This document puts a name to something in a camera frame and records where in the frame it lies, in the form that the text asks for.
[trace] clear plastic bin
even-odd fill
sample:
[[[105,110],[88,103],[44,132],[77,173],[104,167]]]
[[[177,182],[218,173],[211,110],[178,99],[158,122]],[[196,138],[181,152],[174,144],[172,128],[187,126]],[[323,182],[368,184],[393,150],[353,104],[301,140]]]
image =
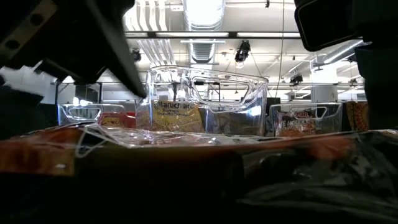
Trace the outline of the clear plastic bin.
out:
[[[148,97],[136,106],[137,128],[264,135],[266,78],[188,67],[148,71]]]
[[[280,104],[270,108],[275,137],[302,137],[341,131],[341,103]]]
[[[101,126],[135,128],[136,118],[129,116],[124,106],[111,104],[59,105],[59,125],[98,123]]]

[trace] spotlight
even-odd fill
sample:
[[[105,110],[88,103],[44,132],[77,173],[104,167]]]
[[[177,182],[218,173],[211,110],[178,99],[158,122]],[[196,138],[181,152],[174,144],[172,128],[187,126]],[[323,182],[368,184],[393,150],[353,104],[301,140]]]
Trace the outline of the spotlight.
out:
[[[250,44],[248,40],[242,40],[242,44],[239,46],[238,51],[235,55],[235,62],[237,68],[242,68],[244,65],[244,61],[249,56],[250,52]]]
[[[300,82],[303,82],[303,76],[301,75],[296,75],[295,77],[290,78],[290,83],[293,83],[294,85],[298,85]]]
[[[134,57],[134,62],[141,61],[141,54],[139,53],[139,49],[133,49],[131,54]]]

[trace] ventilation duct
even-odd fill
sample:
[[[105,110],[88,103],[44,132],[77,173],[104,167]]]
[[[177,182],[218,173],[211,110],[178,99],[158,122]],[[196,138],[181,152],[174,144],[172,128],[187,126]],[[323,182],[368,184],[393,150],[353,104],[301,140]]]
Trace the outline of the ventilation duct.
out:
[[[218,31],[223,23],[225,0],[183,0],[185,29],[188,31]],[[190,55],[196,63],[209,63],[215,54],[215,44],[190,44]]]
[[[326,54],[323,58],[323,63],[332,64],[339,62],[355,54],[355,48],[364,45],[363,40],[354,40],[350,43],[339,47],[333,52]]]
[[[165,23],[165,0],[158,1],[159,5],[156,6],[155,0],[137,0],[139,2],[140,13],[138,16],[137,4],[135,4],[128,12],[124,15],[127,30],[135,31],[147,31],[147,4],[149,3],[149,25],[153,31],[158,31],[159,22],[161,31],[167,31]],[[159,10],[159,20],[157,18],[157,9]],[[145,53],[151,66],[159,65],[175,65],[175,60],[171,48],[170,40],[154,40],[154,39],[143,39],[137,40],[137,43]]]

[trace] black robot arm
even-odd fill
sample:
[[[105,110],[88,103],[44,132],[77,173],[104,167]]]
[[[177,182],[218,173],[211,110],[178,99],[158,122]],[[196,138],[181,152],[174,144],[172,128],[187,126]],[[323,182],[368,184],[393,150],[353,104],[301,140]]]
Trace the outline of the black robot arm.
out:
[[[94,83],[105,69],[145,97],[122,17],[134,0],[16,0],[0,6],[0,67]]]

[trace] snack bag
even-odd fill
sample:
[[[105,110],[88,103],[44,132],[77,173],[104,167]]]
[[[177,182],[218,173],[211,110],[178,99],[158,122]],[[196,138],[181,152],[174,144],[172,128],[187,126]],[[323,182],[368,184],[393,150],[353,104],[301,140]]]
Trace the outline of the snack bag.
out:
[[[152,130],[150,126],[149,105],[140,105],[136,108],[136,128],[143,130]]]
[[[104,112],[98,120],[99,125],[117,128],[135,128],[135,119],[126,113]]]
[[[280,112],[277,114],[276,137],[303,137],[315,134],[311,111]]]
[[[204,133],[198,106],[175,101],[152,102],[152,130]]]

